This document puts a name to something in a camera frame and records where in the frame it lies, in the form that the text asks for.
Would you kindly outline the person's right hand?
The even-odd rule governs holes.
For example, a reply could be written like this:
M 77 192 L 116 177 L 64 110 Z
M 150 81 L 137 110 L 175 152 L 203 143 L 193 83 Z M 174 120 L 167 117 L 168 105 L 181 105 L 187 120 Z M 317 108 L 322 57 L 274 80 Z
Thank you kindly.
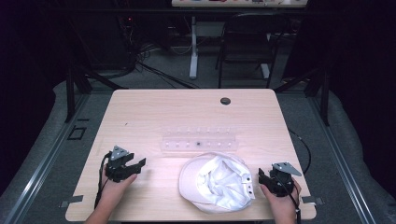
M 296 219 L 296 207 L 290 197 L 276 197 L 274 194 L 267 194 L 265 197 L 269 201 L 274 219 Z

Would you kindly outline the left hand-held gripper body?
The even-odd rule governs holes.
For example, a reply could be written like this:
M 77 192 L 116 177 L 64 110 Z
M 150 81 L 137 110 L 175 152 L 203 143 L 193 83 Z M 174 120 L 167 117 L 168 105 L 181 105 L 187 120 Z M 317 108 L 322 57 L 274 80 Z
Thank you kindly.
M 124 162 L 124 157 L 130 152 L 122 147 L 114 146 L 110 152 L 109 160 L 106 165 L 106 176 L 117 183 L 125 180 L 131 175 L 128 173 L 128 167 Z

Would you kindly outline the black metal stand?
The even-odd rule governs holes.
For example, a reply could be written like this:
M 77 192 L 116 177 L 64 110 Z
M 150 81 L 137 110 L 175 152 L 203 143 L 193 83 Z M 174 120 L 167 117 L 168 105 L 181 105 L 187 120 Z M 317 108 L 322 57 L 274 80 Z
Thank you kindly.
M 82 94 L 90 94 L 92 92 L 92 85 L 88 80 L 89 77 L 99 81 L 113 91 L 124 90 L 124 87 L 110 81 L 105 77 L 102 77 L 98 73 L 86 68 L 80 63 L 71 63 L 68 67 L 65 80 L 67 102 L 67 116 L 65 122 L 69 122 L 75 116 L 77 111 L 75 102 L 75 88 L 78 88 Z
M 328 108 L 330 95 L 330 75 L 324 67 L 314 68 L 300 77 L 294 77 L 286 84 L 275 88 L 276 93 L 280 93 L 297 85 L 308 78 L 308 84 L 304 89 L 306 97 L 320 96 L 319 116 L 326 126 L 329 126 Z

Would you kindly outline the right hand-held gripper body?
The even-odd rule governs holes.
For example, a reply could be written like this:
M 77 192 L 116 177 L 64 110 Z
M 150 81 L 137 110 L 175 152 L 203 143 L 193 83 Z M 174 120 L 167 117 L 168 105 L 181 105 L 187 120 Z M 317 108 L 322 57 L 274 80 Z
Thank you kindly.
M 278 162 L 272 164 L 272 170 L 269 172 L 272 184 L 269 190 L 275 194 L 276 197 L 284 197 L 289 193 L 292 193 L 294 188 L 294 181 L 292 177 L 294 175 L 301 176 L 294 166 L 289 162 Z

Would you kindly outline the white cap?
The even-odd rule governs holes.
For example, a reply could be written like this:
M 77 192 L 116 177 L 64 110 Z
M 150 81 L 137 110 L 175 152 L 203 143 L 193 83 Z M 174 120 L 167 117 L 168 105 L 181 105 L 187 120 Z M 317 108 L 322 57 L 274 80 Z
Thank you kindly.
M 180 171 L 178 190 L 208 214 L 240 211 L 255 199 L 252 174 L 245 162 L 222 152 L 207 152 L 188 160 Z

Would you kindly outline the aluminium floor rail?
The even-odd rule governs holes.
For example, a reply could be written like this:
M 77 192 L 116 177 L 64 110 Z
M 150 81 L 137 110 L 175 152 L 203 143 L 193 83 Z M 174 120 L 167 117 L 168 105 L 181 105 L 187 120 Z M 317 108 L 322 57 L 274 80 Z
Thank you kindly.
M 319 113 L 318 101 L 315 98 L 308 98 L 307 101 L 310 104 L 310 107 L 313 109 L 314 116 L 320 126 L 320 129 L 324 132 L 324 135 L 329 142 L 332 160 L 340 177 L 343 180 L 343 184 L 346 187 L 349 198 L 352 201 L 361 220 L 361 224 L 377 224 L 365 198 L 363 197 L 361 188 L 351 173 L 341 148 L 332 133 L 331 127 L 326 125 L 322 120 L 322 117 Z
M 21 168 L 0 197 L 0 224 L 19 224 L 26 217 L 37 193 L 48 179 L 78 117 L 89 102 L 90 95 L 80 95 L 75 114 L 65 122 L 66 102 L 57 98 L 49 118 L 41 129 Z

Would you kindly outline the person's left hand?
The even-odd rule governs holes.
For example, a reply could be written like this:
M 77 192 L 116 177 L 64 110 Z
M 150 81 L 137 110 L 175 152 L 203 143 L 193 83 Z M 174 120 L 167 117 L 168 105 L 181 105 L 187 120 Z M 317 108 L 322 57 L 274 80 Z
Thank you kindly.
M 136 180 L 137 175 L 133 174 L 121 182 L 114 182 L 105 177 L 102 184 L 102 195 L 96 209 L 100 215 L 109 218 L 112 211 L 119 204 L 124 192 Z

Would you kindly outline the black chair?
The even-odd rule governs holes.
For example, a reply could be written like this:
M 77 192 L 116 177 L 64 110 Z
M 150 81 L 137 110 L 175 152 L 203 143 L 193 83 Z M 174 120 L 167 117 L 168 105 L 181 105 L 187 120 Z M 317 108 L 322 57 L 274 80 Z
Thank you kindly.
M 226 80 L 223 65 L 262 64 L 269 66 L 266 88 L 269 87 L 276 62 L 279 40 L 285 34 L 290 21 L 286 16 L 263 13 L 240 13 L 231 16 L 220 36 L 220 48 L 216 69 L 219 70 L 218 87 Z

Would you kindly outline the clear acrylic rack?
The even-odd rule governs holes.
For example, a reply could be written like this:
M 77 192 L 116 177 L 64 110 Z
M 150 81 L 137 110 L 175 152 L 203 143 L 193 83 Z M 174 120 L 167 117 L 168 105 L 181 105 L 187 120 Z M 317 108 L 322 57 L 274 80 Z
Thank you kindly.
M 161 150 L 165 152 L 236 151 L 239 143 L 230 127 L 165 128 Z

